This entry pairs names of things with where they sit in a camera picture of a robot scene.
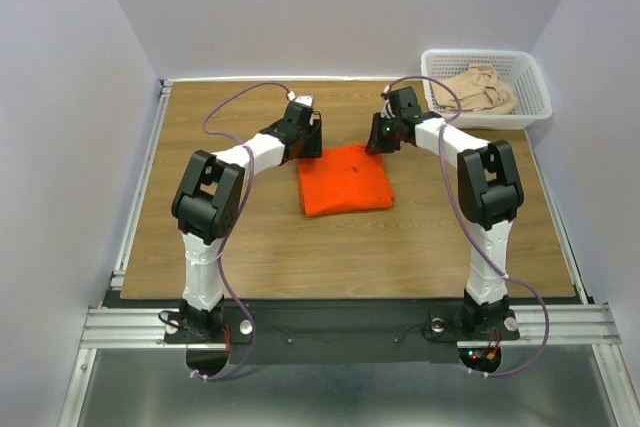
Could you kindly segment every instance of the white laundry basket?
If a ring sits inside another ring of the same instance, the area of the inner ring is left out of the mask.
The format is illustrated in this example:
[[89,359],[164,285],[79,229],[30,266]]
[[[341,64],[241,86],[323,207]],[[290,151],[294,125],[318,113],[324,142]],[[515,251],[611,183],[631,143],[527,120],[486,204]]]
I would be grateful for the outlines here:
[[[422,54],[422,74],[438,80],[448,79],[469,68],[469,64],[492,64],[502,80],[518,98],[518,105],[508,115],[463,113],[453,125],[459,128],[524,129],[536,120],[551,117],[551,101],[535,59],[526,52],[503,50],[427,50]],[[431,84],[424,82],[429,110],[443,117],[453,113],[436,104]]]

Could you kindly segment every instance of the gray wall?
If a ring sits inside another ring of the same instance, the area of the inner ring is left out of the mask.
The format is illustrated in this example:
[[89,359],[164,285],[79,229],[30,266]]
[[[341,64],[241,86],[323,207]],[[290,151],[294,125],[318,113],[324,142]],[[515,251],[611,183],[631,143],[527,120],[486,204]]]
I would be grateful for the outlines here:
[[157,81],[116,0],[0,12],[0,423],[56,425]]
[[586,287],[609,301],[640,386],[638,0],[562,0],[533,53],[554,116],[531,130]]
[[560,0],[119,0],[161,77],[385,75],[430,47],[529,51]]

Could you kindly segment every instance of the beige cloth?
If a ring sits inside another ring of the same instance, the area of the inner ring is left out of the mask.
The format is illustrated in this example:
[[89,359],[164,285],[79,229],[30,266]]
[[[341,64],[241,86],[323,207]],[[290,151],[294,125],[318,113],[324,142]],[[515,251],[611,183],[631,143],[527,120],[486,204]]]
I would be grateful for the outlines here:
[[[442,81],[455,92],[462,110],[474,114],[509,114],[518,104],[513,89],[500,79],[491,64],[471,64],[463,73]],[[457,110],[453,96],[437,84],[431,84],[438,105]]]

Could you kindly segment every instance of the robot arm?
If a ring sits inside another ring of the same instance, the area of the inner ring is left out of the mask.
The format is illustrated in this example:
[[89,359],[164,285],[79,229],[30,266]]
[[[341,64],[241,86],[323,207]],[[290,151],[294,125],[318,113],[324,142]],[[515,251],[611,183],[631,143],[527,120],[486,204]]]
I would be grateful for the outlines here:
[[[182,323],[205,337],[219,329],[224,290],[217,259],[238,216],[251,149],[254,176],[293,158],[322,155],[322,121],[313,118],[313,97],[297,97],[282,119],[241,146],[217,153],[194,152],[171,206],[185,246],[186,283]],[[214,194],[203,185],[215,184]]]
[[[400,150],[401,142],[438,154],[445,121],[423,113],[411,87],[389,92],[382,112],[373,117],[368,153]],[[507,241],[524,193],[513,151],[505,141],[487,142],[448,126],[444,131],[445,160],[457,168],[458,202],[474,241],[506,274]],[[495,174],[487,179],[486,172]],[[505,277],[471,249],[471,273],[465,288],[465,316],[470,327],[495,324],[509,315]]]

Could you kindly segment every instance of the gray floor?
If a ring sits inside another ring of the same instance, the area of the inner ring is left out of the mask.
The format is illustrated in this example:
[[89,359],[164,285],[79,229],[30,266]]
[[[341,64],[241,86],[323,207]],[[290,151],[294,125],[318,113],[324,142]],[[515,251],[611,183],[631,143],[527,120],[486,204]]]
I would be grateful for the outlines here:
[[[511,348],[503,366],[531,353]],[[101,351],[80,425],[615,425],[589,346],[549,347],[531,370],[495,380],[428,363],[249,369],[204,384],[189,378],[180,350]]]

